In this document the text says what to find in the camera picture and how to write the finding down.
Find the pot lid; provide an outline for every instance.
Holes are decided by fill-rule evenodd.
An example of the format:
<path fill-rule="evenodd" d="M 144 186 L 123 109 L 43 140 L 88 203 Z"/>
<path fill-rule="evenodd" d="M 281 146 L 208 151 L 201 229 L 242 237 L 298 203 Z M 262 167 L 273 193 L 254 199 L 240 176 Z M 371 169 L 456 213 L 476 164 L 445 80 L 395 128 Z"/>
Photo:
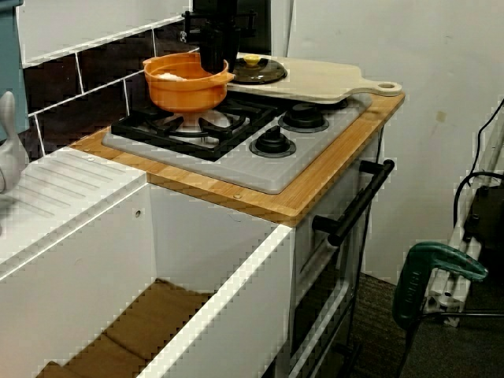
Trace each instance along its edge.
<path fill-rule="evenodd" d="M 277 61 L 251 54 L 236 61 L 233 74 L 234 83 L 267 84 L 283 79 L 287 70 Z"/>

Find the yellow knob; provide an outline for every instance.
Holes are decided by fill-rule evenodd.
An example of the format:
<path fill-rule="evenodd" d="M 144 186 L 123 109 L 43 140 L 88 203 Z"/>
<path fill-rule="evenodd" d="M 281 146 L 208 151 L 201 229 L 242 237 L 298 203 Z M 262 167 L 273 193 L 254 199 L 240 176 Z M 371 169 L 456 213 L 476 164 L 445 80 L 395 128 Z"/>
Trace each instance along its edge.
<path fill-rule="evenodd" d="M 243 57 L 243 60 L 246 62 L 246 65 L 255 66 L 258 65 L 261 57 L 256 54 L 248 54 Z"/>

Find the orange pot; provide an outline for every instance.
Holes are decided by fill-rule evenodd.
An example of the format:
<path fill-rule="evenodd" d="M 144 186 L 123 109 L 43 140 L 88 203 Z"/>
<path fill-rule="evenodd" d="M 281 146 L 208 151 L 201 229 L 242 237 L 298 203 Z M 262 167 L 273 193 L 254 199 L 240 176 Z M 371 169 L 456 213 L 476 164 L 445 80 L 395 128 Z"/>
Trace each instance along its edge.
<path fill-rule="evenodd" d="M 224 70 L 216 75 L 203 70 L 198 53 L 152 57 L 143 62 L 143 67 L 150 99 L 173 113 L 202 113 L 216 107 L 226 97 L 227 84 L 235 77 L 228 72 L 226 61 Z M 187 80 L 171 81 L 158 77 L 167 72 Z"/>

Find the green power drill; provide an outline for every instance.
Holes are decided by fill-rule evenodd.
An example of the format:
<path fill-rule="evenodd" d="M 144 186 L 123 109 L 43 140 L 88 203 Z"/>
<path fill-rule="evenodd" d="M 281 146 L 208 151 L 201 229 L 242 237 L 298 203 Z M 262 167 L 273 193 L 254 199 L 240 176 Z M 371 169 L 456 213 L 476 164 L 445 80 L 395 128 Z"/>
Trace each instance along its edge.
<path fill-rule="evenodd" d="M 392 316 L 404 330 L 418 320 L 425 290 L 434 268 L 457 273 L 470 281 L 481 282 L 488 271 L 460 250 L 437 242 L 422 242 L 408 253 L 395 289 Z"/>

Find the white wall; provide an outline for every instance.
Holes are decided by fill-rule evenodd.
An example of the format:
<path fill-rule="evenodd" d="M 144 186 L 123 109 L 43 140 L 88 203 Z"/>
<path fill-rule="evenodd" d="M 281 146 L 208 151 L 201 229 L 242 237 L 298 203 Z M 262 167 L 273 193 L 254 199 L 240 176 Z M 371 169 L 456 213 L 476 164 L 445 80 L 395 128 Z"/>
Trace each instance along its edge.
<path fill-rule="evenodd" d="M 448 240 L 476 133 L 504 95 L 503 11 L 497 0 L 296 0 L 290 57 L 359 65 L 407 94 L 385 131 L 397 170 L 373 204 L 368 274 L 396 283 L 413 244 Z"/>
<path fill-rule="evenodd" d="M 271 50 L 273 57 L 287 56 L 293 3 L 294 0 L 271 1 Z"/>
<path fill-rule="evenodd" d="M 23 62 L 178 17 L 190 0 L 25 0 L 18 8 Z"/>

